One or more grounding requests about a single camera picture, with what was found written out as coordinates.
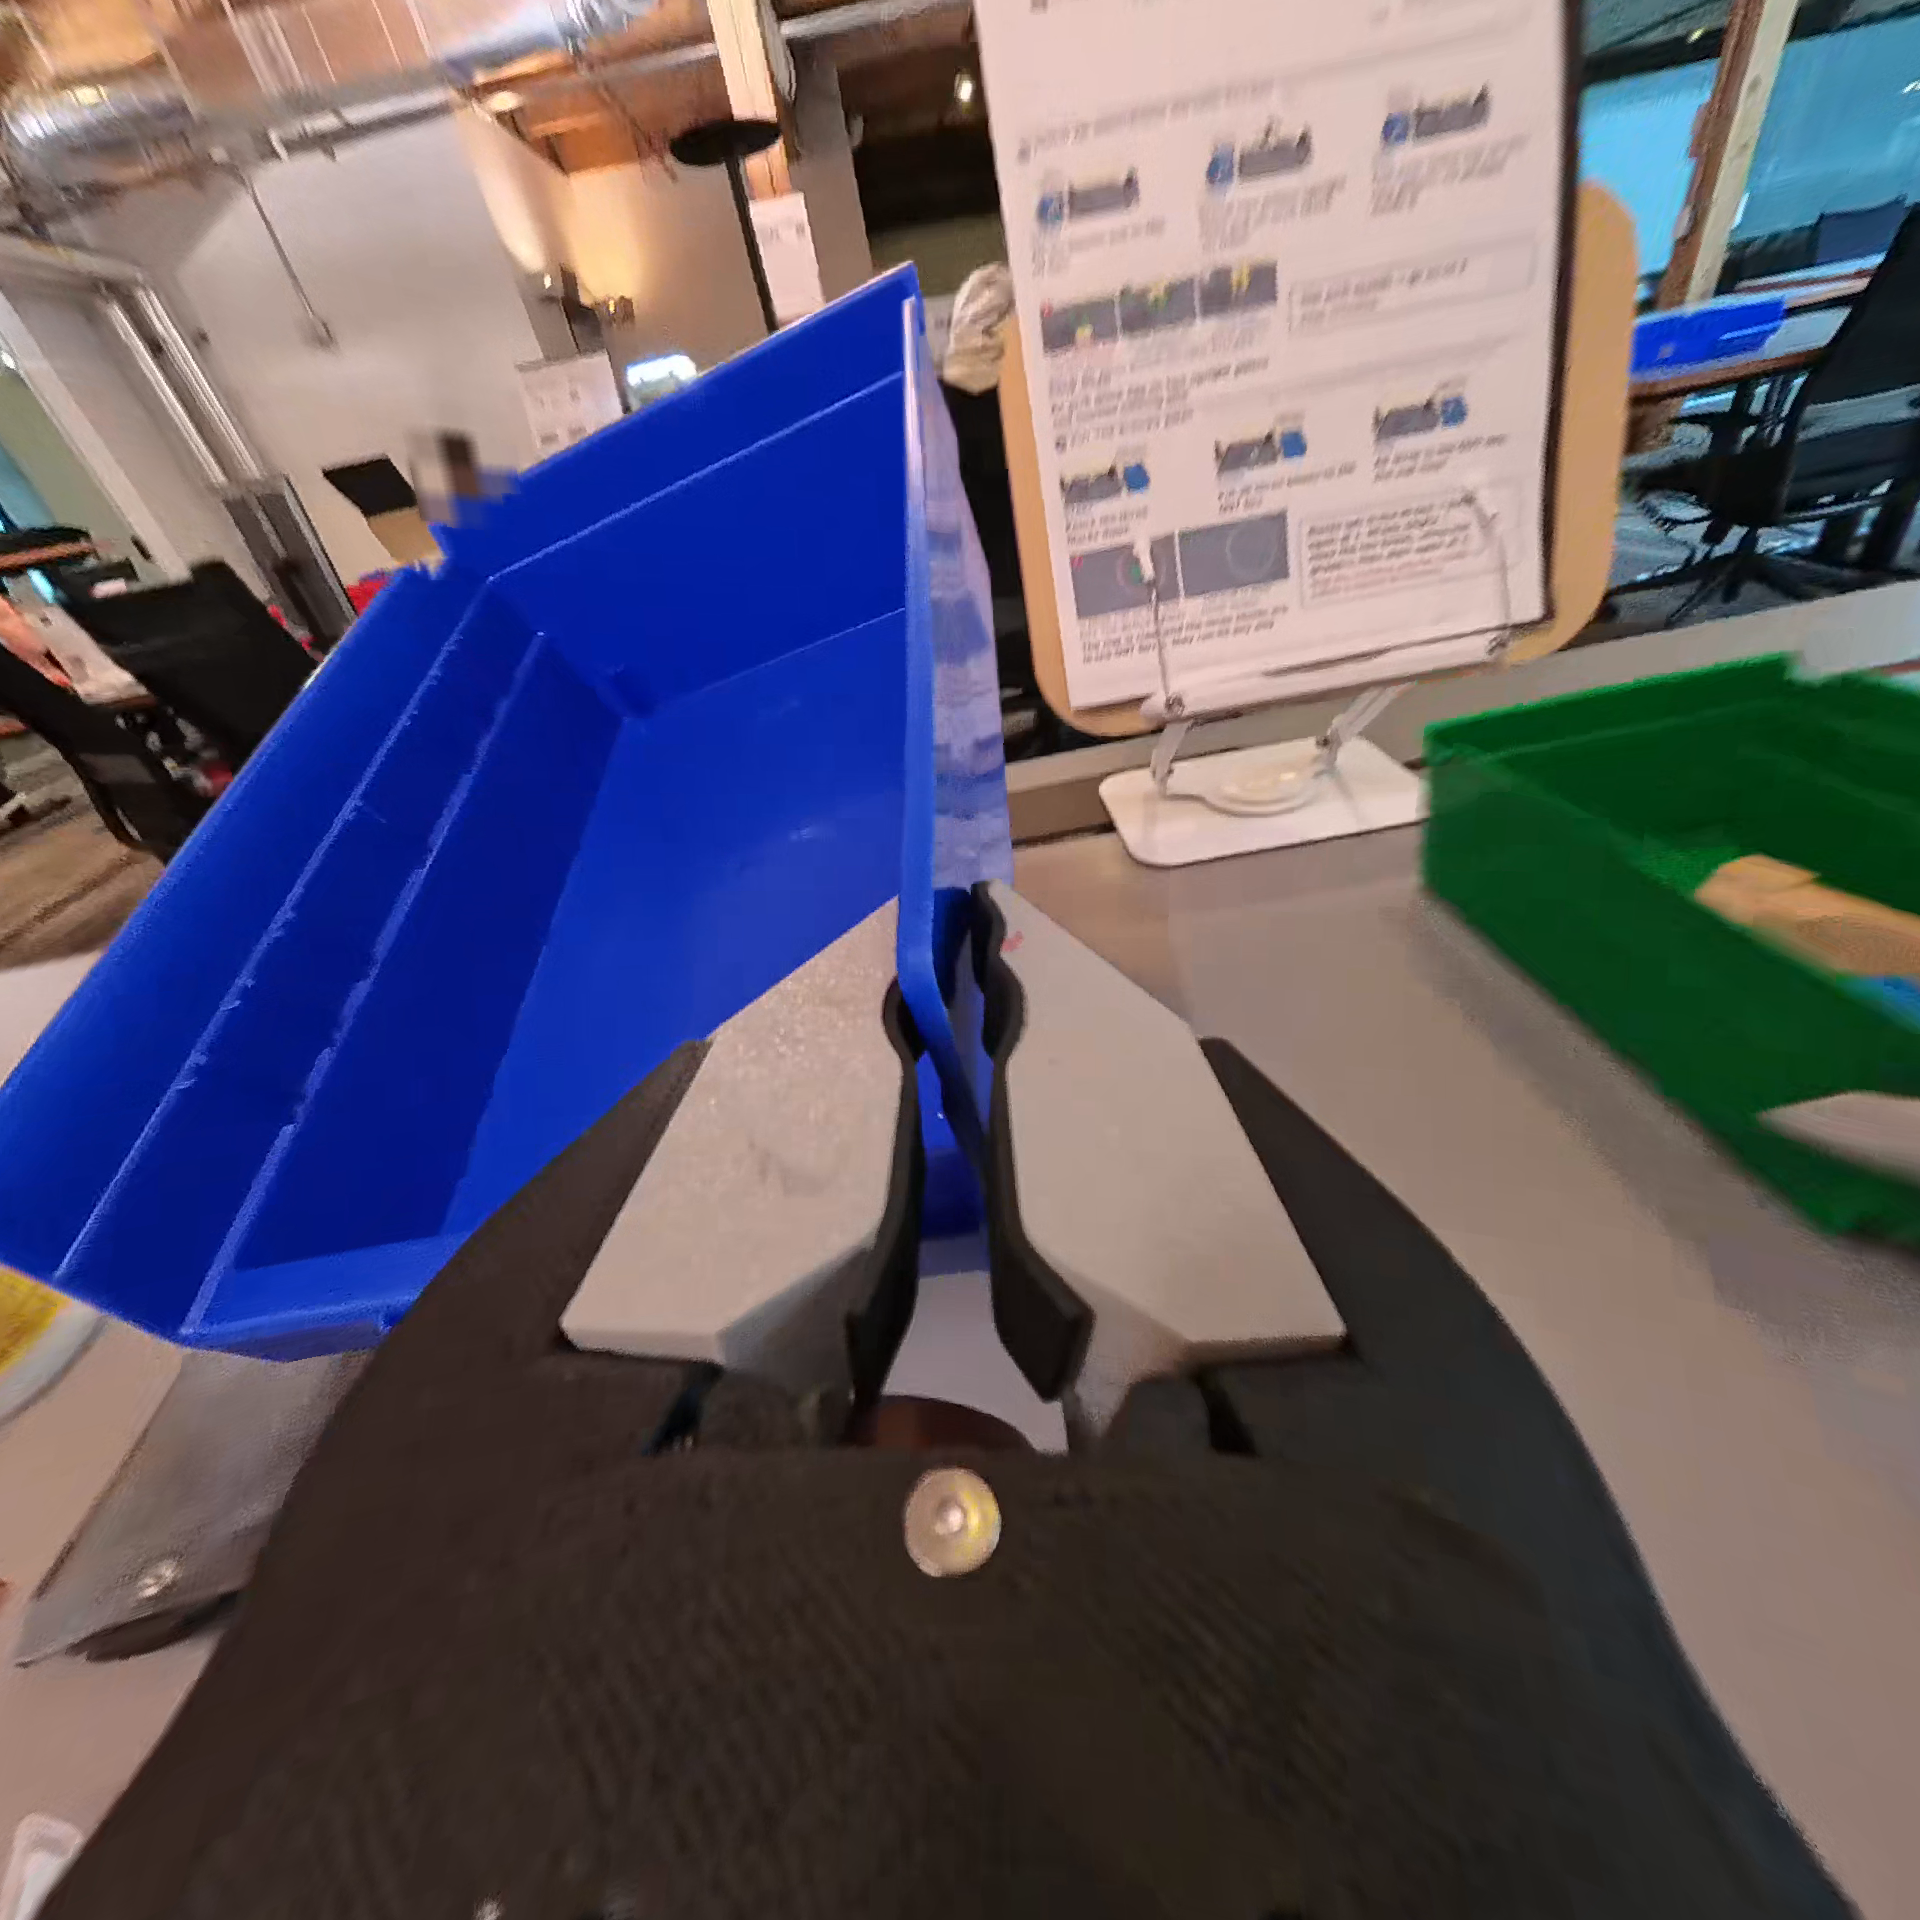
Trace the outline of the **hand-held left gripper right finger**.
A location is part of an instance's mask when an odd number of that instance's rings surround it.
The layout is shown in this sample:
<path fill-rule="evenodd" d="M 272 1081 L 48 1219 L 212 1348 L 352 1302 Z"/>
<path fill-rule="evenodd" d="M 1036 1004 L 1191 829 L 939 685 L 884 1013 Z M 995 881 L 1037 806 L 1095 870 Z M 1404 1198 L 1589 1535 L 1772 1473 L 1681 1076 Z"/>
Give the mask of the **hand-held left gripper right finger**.
<path fill-rule="evenodd" d="M 1043 1400 L 1333 1352 L 1343 1315 L 1201 1038 L 1018 888 L 973 892 L 993 1316 Z"/>

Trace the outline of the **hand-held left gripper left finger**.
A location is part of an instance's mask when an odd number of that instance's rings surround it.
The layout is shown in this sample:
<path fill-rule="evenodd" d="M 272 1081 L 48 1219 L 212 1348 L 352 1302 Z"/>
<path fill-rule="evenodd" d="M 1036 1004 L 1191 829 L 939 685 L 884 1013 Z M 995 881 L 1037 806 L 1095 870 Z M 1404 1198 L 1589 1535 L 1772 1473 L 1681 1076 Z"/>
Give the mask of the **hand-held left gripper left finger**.
<path fill-rule="evenodd" d="M 872 1397 L 917 1301 L 919 1032 L 899 903 L 723 1021 L 572 1293 L 580 1352 Z"/>

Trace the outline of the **blue plastic bin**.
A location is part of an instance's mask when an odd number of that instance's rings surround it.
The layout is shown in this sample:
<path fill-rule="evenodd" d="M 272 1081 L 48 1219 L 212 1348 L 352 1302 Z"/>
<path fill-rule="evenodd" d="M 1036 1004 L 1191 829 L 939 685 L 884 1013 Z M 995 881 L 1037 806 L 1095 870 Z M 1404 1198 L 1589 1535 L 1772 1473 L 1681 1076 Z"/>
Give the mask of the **blue plastic bin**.
<path fill-rule="evenodd" d="M 4 1081 L 4 1271 L 188 1348 L 365 1345 L 887 905 L 955 1150 L 955 913 L 1012 876 L 991 576 L 901 268 L 376 599 Z"/>
<path fill-rule="evenodd" d="M 1780 295 L 1653 308 L 1636 317 L 1631 375 L 1666 377 L 1681 368 L 1759 357 L 1786 317 L 1787 301 Z"/>

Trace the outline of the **green plastic bin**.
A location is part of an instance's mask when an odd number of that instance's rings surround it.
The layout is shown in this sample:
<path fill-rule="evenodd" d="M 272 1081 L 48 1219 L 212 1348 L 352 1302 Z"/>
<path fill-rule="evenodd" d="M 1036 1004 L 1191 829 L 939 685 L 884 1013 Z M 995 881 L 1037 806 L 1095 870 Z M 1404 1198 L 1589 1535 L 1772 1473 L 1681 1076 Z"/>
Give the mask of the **green plastic bin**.
<path fill-rule="evenodd" d="M 1767 1123 L 1916 1100 L 1916 984 L 1851 977 L 1695 900 L 1764 855 L 1916 913 L 1919 699 L 1704 668 L 1431 726 L 1424 887 L 1824 1231 L 1916 1249 L 1916 1175 Z"/>

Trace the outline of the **natural wooden arch block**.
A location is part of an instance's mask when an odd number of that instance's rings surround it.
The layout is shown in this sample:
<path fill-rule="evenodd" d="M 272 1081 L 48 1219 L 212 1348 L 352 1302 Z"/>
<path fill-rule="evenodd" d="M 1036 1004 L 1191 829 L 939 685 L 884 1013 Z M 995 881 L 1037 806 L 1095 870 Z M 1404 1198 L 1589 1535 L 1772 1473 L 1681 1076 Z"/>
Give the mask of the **natural wooden arch block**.
<path fill-rule="evenodd" d="M 1919 983 L 1919 917 L 1769 855 L 1722 862 L 1695 900 L 1839 976 Z"/>

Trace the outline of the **white document stand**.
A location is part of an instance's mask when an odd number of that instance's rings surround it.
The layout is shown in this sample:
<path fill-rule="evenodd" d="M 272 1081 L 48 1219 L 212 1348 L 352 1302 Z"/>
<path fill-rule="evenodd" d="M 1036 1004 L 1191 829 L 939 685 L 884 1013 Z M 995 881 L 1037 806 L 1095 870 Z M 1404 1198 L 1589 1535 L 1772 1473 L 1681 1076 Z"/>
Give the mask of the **white document stand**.
<path fill-rule="evenodd" d="M 1368 687 L 1313 735 L 1195 759 L 1183 757 L 1191 725 L 1168 725 L 1145 765 L 1098 783 L 1098 803 L 1122 849 L 1154 870 L 1412 828 L 1427 781 L 1368 735 L 1399 695 Z"/>

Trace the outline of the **metal clamp plate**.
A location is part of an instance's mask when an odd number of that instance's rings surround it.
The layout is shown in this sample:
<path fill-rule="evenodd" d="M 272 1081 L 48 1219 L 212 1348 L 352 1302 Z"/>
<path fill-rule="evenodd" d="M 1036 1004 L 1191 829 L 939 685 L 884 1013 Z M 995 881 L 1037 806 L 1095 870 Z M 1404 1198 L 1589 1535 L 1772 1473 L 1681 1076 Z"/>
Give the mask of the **metal clamp plate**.
<path fill-rule="evenodd" d="M 370 1355 L 185 1355 L 34 1589 L 12 1664 L 121 1664 L 189 1640 L 229 1614 Z"/>

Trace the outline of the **white container yellow label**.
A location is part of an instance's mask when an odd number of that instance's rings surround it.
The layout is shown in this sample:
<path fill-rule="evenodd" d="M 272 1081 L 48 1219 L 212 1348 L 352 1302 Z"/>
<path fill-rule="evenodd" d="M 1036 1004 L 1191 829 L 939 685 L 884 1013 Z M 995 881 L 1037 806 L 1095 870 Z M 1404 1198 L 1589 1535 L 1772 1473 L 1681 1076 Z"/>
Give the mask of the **white container yellow label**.
<path fill-rule="evenodd" d="M 3 1265 L 3 1424 L 60 1383 L 103 1321 L 95 1308 Z"/>

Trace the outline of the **black office chair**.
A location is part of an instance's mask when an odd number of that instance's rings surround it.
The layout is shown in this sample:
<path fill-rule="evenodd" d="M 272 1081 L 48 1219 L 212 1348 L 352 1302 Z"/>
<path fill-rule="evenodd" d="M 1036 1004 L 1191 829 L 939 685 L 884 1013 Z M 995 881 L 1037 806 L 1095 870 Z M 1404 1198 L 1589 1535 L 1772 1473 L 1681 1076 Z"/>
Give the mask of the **black office chair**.
<path fill-rule="evenodd" d="M 169 862 L 320 661 L 224 559 L 80 607 L 4 601 L 3 712 L 108 833 Z"/>
<path fill-rule="evenodd" d="M 1919 492 L 1919 211 L 1812 358 L 1736 387 L 1705 453 L 1656 476 L 1697 507 L 1695 555 L 1621 588 L 1681 591 L 1664 629 L 1744 591 L 1803 606 L 1909 579 L 1898 567 Z"/>

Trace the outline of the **printed instruction sheet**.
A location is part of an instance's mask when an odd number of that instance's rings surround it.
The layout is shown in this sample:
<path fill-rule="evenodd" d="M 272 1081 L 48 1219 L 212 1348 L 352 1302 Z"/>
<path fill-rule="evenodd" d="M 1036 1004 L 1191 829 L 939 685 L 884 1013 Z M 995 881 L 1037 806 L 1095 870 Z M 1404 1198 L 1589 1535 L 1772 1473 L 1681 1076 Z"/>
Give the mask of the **printed instruction sheet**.
<path fill-rule="evenodd" d="M 973 4 L 1074 708 L 1553 611 L 1579 4 Z"/>

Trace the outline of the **wooden post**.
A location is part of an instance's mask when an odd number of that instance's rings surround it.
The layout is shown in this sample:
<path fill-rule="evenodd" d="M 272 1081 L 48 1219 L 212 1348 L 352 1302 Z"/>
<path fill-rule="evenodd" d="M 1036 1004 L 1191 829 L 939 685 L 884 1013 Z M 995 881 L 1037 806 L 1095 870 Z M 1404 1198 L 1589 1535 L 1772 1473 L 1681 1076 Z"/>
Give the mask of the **wooden post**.
<path fill-rule="evenodd" d="M 1717 295 L 1796 8 L 1796 1 L 1730 4 L 1712 91 L 1689 143 L 1692 180 L 1653 297 L 1658 310 Z"/>

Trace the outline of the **metal ceiling duct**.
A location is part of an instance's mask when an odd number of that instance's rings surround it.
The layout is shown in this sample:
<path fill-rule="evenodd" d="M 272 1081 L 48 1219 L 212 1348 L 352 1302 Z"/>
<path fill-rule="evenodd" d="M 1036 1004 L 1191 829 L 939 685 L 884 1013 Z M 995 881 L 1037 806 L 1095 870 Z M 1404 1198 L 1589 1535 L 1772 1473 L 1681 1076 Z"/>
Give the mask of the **metal ceiling duct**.
<path fill-rule="evenodd" d="M 42 172 L 300 113 L 708 56 L 705 4 L 4 4 L 4 129 Z"/>

